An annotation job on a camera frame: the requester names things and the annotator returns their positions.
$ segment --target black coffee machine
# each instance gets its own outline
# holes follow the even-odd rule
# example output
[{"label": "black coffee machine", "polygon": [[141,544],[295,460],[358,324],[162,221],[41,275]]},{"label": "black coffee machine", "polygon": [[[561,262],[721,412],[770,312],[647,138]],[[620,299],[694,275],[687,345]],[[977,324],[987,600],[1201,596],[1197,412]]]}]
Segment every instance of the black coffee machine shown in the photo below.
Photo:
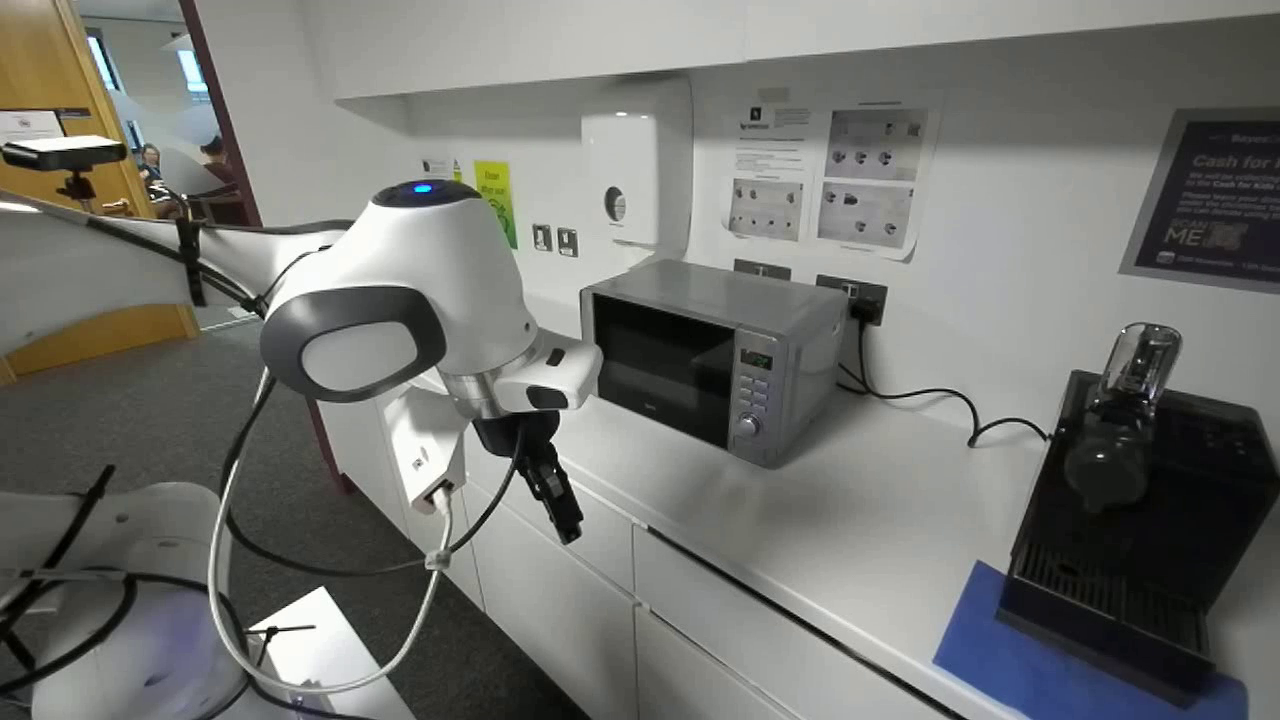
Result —
[{"label": "black coffee machine", "polygon": [[1073,370],[1001,618],[1189,704],[1212,676],[1204,612],[1280,480],[1252,406],[1164,392],[1177,352],[1130,324],[1103,375]]}]

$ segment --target microwave window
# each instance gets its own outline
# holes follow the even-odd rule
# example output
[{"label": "microwave window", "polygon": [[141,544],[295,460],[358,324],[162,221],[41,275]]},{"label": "microwave window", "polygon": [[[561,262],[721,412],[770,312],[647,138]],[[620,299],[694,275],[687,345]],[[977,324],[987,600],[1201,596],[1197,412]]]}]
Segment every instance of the microwave window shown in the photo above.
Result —
[{"label": "microwave window", "polygon": [[732,332],[598,294],[599,397],[707,443],[728,441]]}]

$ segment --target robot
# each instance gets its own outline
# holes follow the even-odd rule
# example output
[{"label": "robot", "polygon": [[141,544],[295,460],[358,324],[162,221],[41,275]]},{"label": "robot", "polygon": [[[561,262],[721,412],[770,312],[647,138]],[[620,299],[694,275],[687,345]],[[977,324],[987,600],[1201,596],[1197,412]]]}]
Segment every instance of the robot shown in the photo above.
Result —
[{"label": "robot", "polygon": [[[448,398],[424,422],[432,460],[403,475],[403,498],[422,512],[443,512],[448,529],[456,480],[443,467],[471,422],[488,453],[514,456],[561,540],[572,544],[580,536],[586,514],[551,434],[555,416],[598,392],[599,349],[551,341],[535,327],[499,221],[467,183],[394,183],[371,196],[354,229],[306,230],[41,210],[77,222],[70,230],[116,235],[188,262],[191,294],[196,281],[257,294],[266,367],[309,398],[354,402],[398,392],[422,370],[441,370]],[[210,587],[219,587],[219,548],[225,509],[210,536]],[[443,559],[448,544],[428,556],[428,568],[441,576]],[[257,676],[259,667],[227,641],[216,590],[210,590],[210,612],[227,654]],[[293,697],[363,685],[300,689],[274,676],[259,679]]]}]

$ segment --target electrical outlet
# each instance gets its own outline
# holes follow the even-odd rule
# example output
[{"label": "electrical outlet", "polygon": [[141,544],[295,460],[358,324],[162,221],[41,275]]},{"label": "electrical outlet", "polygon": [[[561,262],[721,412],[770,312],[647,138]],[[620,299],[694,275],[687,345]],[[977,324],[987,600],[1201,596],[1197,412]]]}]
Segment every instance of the electrical outlet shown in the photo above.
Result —
[{"label": "electrical outlet", "polygon": [[885,319],[885,299],[887,299],[885,284],[863,284],[863,281],[848,281],[848,275],[818,275],[818,286],[843,293],[848,294],[848,317],[857,317],[863,324],[882,324]]},{"label": "electrical outlet", "polygon": [[786,262],[761,262],[761,260],[732,260],[732,270],[744,270],[744,275],[770,275],[770,281],[794,281],[794,266]]},{"label": "electrical outlet", "polygon": [[555,252],[577,254],[577,229],[555,229]]},{"label": "electrical outlet", "polygon": [[924,146],[924,110],[851,106],[831,110],[827,175],[916,180]]},{"label": "electrical outlet", "polygon": [[806,183],[732,180],[728,230],[800,239]]},{"label": "electrical outlet", "polygon": [[887,183],[823,183],[818,235],[906,248],[913,196]]},{"label": "electrical outlet", "polygon": [[551,252],[551,222],[531,222],[531,248]]}]

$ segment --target white cable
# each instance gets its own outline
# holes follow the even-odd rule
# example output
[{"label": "white cable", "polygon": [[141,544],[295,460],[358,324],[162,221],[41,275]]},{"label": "white cable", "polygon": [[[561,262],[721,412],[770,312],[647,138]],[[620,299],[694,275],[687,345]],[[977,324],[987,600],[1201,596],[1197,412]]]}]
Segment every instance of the white cable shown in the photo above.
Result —
[{"label": "white cable", "polygon": [[398,652],[384,667],[378,667],[378,671],[370,671],[370,676],[358,676],[358,679],[341,679],[341,685],[289,685],[289,679],[266,676],[266,671],[237,649],[237,641],[232,641],[232,631],[227,631],[227,624],[225,624],[219,600],[216,600],[216,596],[219,596],[219,544],[225,544],[225,529],[227,529],[227,514],[232,514],[237,475],[242,475],[242,456],[232,460],[232,467],[227,467],[227,486],[225,486],[225,495],[219,495],[219,504],[216,504],[212,540],[210,540],[210,568],[206,568],[206,581],[210,581],[210,616],[212,616],[212,626],[216,626],[216,641],[225,645],[225,652],[227,652],[227,654],[242,665],[242,671],[247,671],[259,689],[274,689],[274,691],[285,691],[285,697],[341,697],[341,691],[358,691],[358,689],[370,689],[370,685],[394,676],[394,671],[403,665],[403,654],[407,654],[407,649],[415,645],[415,637],[424,631],[428,612],[432,612],[432,600],[436,600],[441,570],[443,570],[443,563],[448,563],[448,544],[452,544],[452,493],[448,493],[448,485],[432,495],[432,504],[441,509],[441,525],[443,525],[443,529],[441,529],[436,553],[428,556],[432,581],[428,581],[428,587],[424,587],[424,600],[422,600],[422,609],[415,609],[415,616],[411,616],[411,626],[407,626],[400,652]]}]

